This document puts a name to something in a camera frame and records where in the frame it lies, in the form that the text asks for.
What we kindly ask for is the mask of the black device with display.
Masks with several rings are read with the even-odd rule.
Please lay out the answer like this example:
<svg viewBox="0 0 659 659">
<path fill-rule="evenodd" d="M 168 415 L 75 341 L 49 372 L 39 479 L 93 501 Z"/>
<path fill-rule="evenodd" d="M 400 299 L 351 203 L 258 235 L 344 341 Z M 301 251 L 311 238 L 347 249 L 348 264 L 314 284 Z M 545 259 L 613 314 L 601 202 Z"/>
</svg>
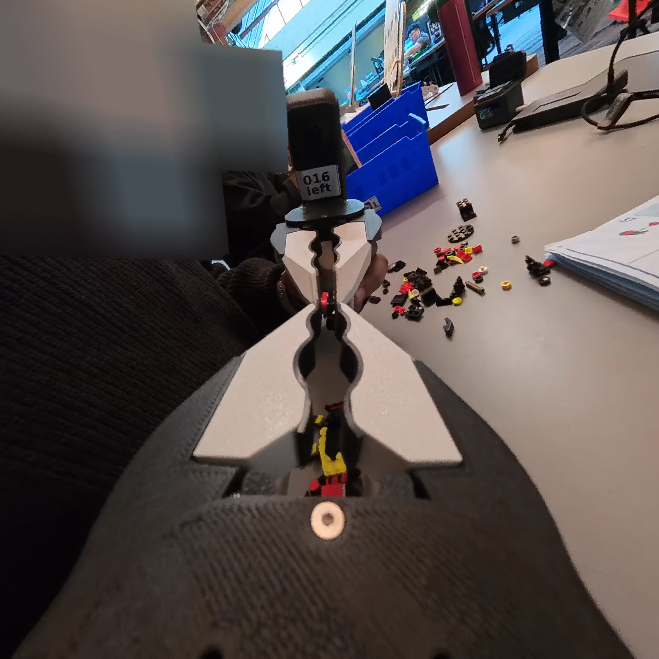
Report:
<svg viewBox="0 0 659 659">
<path fill-rule="evenodd" d="M 525 51 L 507 50 L 490 64 L 489 83 L 473 99 L 474 115 L 481 130 L 506 125 L 524 105 L 522 82 L 526 75 Z"/>
</svg>

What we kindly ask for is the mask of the pile of loose lego pieces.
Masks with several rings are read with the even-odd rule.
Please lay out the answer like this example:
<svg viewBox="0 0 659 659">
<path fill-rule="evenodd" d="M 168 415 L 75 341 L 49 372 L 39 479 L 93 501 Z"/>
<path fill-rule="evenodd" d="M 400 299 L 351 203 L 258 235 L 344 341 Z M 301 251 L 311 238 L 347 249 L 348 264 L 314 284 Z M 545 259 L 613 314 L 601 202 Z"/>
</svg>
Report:
<svg viewBox="0 0 659 659">
<path fill-rule="evenodd" d="M 483 253 L 482 243 L 469 244 L 465 239 L 458 237 L 457 246 L 434 249 L 436 264 L 433 274 L 439 275 L 457 265 L 471 265 L 474 257 Z M 525 268 L 531 279 L 540 286 L 551 284 L 553 268 L 557 260 L 545 257 L 543 260 L 524 257 Z M 397 260 L 388 268 L 390 275 L 400 274 L 402 279 L 398 291 L 390 299 L 391 318 L 393 320 L 403 317 L 410 322 L 418 323 L 424 318 L 426 311 L 433 308 L 454 308 L 461 306 L 468 293 L 482 298 L 486 294 L 483 286 L 489 268 L 485 265 L 475 266 L 475 270 L 466 275 L 466 279 L 457 276 L 451 284 L 447 295 L 441 295 L 433 283 L 430 274 L 423 268 L 415 268 L 403 272 L 406 263 Z M 455 323 L 450 317 L 443 319 L 442 330 L 448 339 L 455 333 Z"/>
</svg>

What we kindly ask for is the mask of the black charger device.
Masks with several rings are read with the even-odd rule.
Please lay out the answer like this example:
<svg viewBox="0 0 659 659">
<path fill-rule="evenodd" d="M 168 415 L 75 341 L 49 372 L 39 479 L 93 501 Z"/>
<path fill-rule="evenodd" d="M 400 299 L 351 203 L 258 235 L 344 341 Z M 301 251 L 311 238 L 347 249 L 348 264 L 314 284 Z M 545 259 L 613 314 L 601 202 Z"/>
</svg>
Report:
<svg viewBox="0 0 659 659">
<path fill-rule="evenodd" d="M 511 132 L 525 132 L 579 117 L 585 105 L 591 113 L 600 111 L 625 89 L 629 73 L 627 69 L 615 73 L 611 84 L 605 81 L 605 77 L 606 72 L 602 72 L 584 84 L 526 104 L 499 133 L 498 142 L 505 141 Z"/>
</svg>

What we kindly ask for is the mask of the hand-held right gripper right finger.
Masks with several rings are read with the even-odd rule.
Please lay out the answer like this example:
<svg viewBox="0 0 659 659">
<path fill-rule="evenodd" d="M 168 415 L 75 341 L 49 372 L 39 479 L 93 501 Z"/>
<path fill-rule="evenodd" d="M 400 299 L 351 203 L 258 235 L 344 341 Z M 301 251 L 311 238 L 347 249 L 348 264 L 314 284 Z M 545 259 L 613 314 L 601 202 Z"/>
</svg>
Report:
<svg viewBox="0 0 659 659">
<path fill-rule="evenodd" d="M 344 414 L 361 470 L 454 467 L 463 457 L 415 361 L 346 304 L 337 308 Z"/>
</svg>

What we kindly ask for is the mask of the orange traffic cone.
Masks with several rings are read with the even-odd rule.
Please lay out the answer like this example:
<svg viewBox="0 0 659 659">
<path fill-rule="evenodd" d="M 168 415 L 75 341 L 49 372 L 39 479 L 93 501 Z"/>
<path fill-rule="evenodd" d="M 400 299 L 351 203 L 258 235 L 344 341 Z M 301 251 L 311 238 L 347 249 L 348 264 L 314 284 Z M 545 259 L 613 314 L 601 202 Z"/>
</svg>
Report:
<svg viewBox="0 0 659 659">
<path fill-rule="evenodd" d="M 650 2 L 651 1 L 634 1 L 634 15 L 638 16 L 647 8 Z M 629 1 L 615 1 L 614 8 L 609 12 L 608 18 L 614 22 L 627 24 L 629 22 Z"/>
</svg>

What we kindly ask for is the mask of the lego instruction booklet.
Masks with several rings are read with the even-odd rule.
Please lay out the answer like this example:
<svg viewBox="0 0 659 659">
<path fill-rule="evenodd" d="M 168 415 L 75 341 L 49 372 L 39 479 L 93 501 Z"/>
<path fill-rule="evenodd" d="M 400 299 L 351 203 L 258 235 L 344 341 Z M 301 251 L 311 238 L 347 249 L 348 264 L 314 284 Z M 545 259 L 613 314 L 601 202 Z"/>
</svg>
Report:
<svg viewBox="0 0 659 659">
<path fill-rule="evenodd" d="M 559 265 L 658 311 L 658 197 L 545 246 Z"/>
</svg>

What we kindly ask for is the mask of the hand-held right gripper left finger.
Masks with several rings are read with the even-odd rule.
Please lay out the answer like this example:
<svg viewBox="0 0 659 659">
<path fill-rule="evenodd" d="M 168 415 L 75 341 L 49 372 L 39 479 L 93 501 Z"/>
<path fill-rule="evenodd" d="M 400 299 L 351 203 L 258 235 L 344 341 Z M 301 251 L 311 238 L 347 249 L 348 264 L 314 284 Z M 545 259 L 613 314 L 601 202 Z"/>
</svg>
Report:
<svg viewBox="0 0 659 659">
<path fill-rule="evenodd" d="M 309 304 L 243 354 L 194 448 L 198 462 L 246 470 L 303 463 L 321 320 L 319 306 Z"/>
</svg>

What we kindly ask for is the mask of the blue bin with tag sticker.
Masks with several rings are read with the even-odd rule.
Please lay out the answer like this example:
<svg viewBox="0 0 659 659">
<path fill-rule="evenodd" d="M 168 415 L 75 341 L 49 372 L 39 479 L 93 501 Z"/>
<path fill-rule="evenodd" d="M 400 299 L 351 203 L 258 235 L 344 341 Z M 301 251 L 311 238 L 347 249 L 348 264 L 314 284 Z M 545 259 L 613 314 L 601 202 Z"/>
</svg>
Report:
<svg viewBox="0 0 659 659">
<path fill-rule="evenodd" d="M 426 131 L 414 113 L 356 151 L 360 167 L 345 179 L 347 197 L 383 216 L 438 184 Z"/>
</svg>

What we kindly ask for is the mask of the lego spider model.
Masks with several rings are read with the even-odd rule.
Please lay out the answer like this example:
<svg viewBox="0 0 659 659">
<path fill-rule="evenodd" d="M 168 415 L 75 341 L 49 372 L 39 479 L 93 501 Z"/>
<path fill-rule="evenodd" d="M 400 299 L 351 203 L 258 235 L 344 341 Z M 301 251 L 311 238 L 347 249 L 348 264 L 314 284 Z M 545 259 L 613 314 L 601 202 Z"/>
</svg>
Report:
<svg viewBox="0 0 659 659">
<path fill-rule="evenodd" d="M 341 449 L 343 402 L 325 406 L 325 414 L 314 420 L 317 439 L 311 456 L 320 460 L 322 473 L 314 478 L 304 493 L 305 498 L 361 497 L 363 483 L 360 469 L 348 466 Z"/>
</svg>

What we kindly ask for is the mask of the person's left forearm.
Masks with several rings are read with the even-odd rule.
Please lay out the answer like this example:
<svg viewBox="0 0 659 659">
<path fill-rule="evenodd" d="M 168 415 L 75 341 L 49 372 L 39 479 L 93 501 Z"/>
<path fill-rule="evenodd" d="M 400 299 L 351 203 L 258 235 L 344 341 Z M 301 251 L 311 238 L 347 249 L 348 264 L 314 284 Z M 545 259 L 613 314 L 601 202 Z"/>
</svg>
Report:
<svg viewBox="0 0 659 659">
<path fill-rule="evenodd" d="M 283 264 L 253 257 L 224 272 L 216 264 L 212 274 L 259 333 L 265 335 L 291 318 L 280 295 L 284 269 Z"/>
</svg>

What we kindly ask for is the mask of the blue plastic bin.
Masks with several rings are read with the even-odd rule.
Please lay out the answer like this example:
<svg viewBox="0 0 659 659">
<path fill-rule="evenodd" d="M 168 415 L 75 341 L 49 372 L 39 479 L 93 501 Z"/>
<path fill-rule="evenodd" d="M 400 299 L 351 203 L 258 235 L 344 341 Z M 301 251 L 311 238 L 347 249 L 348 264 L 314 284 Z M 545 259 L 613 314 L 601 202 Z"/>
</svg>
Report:
<svg viewBox="0 0 659 659">
<path fill-rule="evenodd" d="M 428 122 L 421 83 L 407 87 L 399 97 L 391 98 L 376 111 L 367 107 L 358 116 L 348 120 L 343 130 L 354 151 L 359 151 L 387 129 L 405 123 L 410 114 Z"/>
</svg>

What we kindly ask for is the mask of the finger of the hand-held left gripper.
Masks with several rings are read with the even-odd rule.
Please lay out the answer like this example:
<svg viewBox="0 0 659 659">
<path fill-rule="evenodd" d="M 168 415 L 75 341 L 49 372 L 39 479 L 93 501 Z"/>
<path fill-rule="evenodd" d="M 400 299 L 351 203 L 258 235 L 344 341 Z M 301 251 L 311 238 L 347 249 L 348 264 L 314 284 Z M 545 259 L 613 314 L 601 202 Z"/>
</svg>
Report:
<svg viewBox="0 0 659 659">
<path fill-rule="evenodd" d="M 372 258 L 367 223 L 348 222 L 333 228 L 338 243 L 334 248 L 335 300 L 349 303 Z"/>
<path fill-rule="evenodd" d="M 318 305 L 320 299 L 317 253 L 312 248 L 316 239 L 316 231 L 292 231 L 286 234 L 284 248 L 285 269 L 304 301 L 313 305 Z"/>
</svg>

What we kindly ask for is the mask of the person's left hand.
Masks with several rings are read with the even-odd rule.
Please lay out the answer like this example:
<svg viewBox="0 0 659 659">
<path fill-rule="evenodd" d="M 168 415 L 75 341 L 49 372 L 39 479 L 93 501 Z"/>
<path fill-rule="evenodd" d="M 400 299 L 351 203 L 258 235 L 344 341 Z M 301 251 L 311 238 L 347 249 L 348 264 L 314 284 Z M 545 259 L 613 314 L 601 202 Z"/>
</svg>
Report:
<svg viewBox="0 0 659 659">
<path fill-rule="evenodd" d="M 367 270 L 352 298 L 352 308 L 355 312 L 362 312 L 370 297 L 381 287 L 388 273 L 388 268 L 387 258 L 374 251 Z"/>
</svg>

